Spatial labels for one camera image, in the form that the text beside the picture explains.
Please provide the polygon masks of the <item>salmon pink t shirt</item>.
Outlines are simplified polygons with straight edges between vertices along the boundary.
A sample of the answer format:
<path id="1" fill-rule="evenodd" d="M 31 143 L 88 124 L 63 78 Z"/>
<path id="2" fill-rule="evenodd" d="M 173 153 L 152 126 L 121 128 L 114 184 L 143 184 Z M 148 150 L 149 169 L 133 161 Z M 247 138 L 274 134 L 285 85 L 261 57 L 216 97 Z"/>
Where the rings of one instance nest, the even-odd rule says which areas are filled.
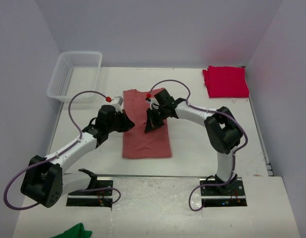
<path id="1" fill-rule="evenodd" d="M 147 92 L 130 89 L 123 92 L 124 110 L 135 126 L 123 134 L 122 157 L 124 159 L 164 159 L 172 157 L 168 125 L 155 131 L 145 133 L 147 109 L 145 101 Z"/>

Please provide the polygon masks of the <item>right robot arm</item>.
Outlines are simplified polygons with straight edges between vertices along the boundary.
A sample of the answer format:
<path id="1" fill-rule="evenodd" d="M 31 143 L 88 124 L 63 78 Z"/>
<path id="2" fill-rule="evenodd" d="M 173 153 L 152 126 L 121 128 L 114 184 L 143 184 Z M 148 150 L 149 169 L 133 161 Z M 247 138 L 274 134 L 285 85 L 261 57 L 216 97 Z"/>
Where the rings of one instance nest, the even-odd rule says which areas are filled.
<path id="1" fill-rule="evenodd" d="M 217 152 L 216 191 L 226 195 L 233 189 L 237 179 L 234 152 L 244 133 L 227 107 L 218 110 L 198 108 L 184 98 L 174 99 L 163 89 L 152 96 L 146 95 L 150 104 L 144 132 L 149 133 L 164 126 L 168 118 L 185 119 L 203 126 L 209 141 Z"/>

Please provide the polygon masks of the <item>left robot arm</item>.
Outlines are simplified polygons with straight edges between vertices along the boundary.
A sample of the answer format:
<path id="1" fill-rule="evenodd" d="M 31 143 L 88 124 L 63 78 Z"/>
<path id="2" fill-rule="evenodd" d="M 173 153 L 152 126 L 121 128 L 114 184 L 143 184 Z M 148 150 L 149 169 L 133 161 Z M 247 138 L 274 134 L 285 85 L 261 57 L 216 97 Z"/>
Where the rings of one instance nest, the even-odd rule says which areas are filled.
<path id="1" fill-rule="evenodd" d="M 87 169 L 71 174 L 66 171 L 84 155 L 102 145 L 111 132 L 127 132 L 134 126 L 124 110 L 110 105 L 102 106 L 97 117 L 91 119 L 77 139 L 59 152 L 45 157 L 35 156 L 30 160 L 21 193 L 50 208 L 62 195 L 76 191 L 91 195 L 102 190 L 95 173 Z"/>

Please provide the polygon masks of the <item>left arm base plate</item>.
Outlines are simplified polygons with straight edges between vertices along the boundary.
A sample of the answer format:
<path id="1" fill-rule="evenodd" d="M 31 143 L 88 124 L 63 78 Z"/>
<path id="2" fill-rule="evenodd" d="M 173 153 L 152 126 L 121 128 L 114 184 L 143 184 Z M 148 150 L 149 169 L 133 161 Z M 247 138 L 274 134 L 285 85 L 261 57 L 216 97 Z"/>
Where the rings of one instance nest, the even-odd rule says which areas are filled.
<path id="1" fill-rule="evenodd" d="M 107 207 L 112 208 L 112 190 L 99 190 L 93 192 L 75 191 L 67 196 L 67 207 Z"/>

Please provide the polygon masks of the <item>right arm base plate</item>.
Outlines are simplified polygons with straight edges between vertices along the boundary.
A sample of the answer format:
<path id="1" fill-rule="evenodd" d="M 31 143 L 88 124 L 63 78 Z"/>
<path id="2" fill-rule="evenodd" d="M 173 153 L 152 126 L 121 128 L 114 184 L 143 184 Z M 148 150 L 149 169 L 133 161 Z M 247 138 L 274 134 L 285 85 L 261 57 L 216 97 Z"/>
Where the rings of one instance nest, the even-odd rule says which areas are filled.
<path id="1" fill-rule="evenodd" d="M 201 178 L 201 200 L 204 208 L 207 207 L 246 207 L 247 200 L 242 178 L 237 178 L 232 184 L 225 187 L 206 186 L 216 184 L 214 176 Z"/>

